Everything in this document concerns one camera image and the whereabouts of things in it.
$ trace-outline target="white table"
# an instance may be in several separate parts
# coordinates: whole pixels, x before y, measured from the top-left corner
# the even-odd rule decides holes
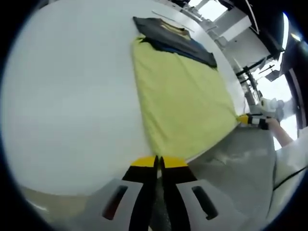
[[[3,77],[2,137],[18,183],[45,193],[89,194],[151,154],[130,45],[138,34],[132,17],[158,17],[152,10],[188,27],[214,53],[243,113],[244,93],[231,66],[189,17],[151,0],[57,1],[29,19]]]

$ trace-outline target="blue cloth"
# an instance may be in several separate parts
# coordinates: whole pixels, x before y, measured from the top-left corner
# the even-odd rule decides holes
[[[199,59],[198,57],[194,57],[193,55],[188,54],[188,53],[181,51],[179,49],[170,47],[169,45],[166,45],[166,44],[159,42],[157,40],[145,38],[145,39],[143,39],[143,42],[149,42],[152,45],[152,47],[157,51],[166,51],[166,52],[170,52],[170,53],[177,53],[181,56],[185,56],[187,58],[190,58],[190,59],[193,59],[193,60],[196,60],[198,62],[205,64],[202,59]],[[190,40],[190,43],[198,46],[201,50],[207,51],[199,42],[197,42],[193,39]]]

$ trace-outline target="yellow towel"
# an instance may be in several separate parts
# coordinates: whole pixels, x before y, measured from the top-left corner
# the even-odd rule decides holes
[[[233,102],[216,69],[133,42],[141,112],[153,154],[189,159],[237,125]]]

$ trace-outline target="folded cloth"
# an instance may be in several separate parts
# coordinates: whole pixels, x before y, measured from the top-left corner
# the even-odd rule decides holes
[[[177,53],[133,43],[141,113],[153,154],[189,159],[237,125],[232,99],[216,69]]]
[[[147,42],[153,43],[152,45],[156,47],[155,41],[163,44],[163,47],[159,46],[161,51],[170,52],[170,50],[164,50],[164,47],[172,48],[172,52],[186,54],[186,57],[194,57],[195,60],[210,67],[217,67],[214,55],[191,39],[189,32],[184,28],[172,26],[159,18],[133,17],[133,20],[139,32],[146,36]]]

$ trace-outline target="dark gray cloth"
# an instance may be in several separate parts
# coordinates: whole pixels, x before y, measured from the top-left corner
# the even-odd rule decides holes
[[[204,48],[201,49],[200,45],[195,41],[185,39],[183,36],[175,32],[171,32],[162,27],[162,23],[169,25],[159,18],[137,18],[133,17],[137,29],[140,33],[144,34],[147,38],[147,42],[151,43],[151,40],[161,42],[171,48],[182,51],[195,57],[200,62],[210,66],[217,67],[216,60],[212,53],[207,52]],[[189,32],[184,28],[179,28],[184,35],[190,37]]]

